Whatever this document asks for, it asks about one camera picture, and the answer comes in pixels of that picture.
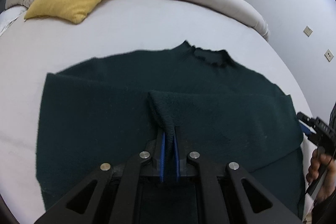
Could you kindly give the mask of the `person's right hand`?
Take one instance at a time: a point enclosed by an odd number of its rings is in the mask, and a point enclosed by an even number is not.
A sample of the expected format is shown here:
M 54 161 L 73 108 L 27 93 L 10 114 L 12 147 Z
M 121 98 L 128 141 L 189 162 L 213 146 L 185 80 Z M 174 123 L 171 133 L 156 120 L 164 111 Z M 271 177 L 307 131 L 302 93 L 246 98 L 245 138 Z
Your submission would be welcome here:
M 306 180 L 308 183 L 311 183 L 319 177 L 318 170 L 321 165 L 327 166 L 327 169 L 321 189 L 314 199 L 317 203 L 326 200 L 335 191 L 335 160 L 330 155 L 319 153 L 318 149 L 315 149 L 312 153 L 310 166 L 306 175 Z

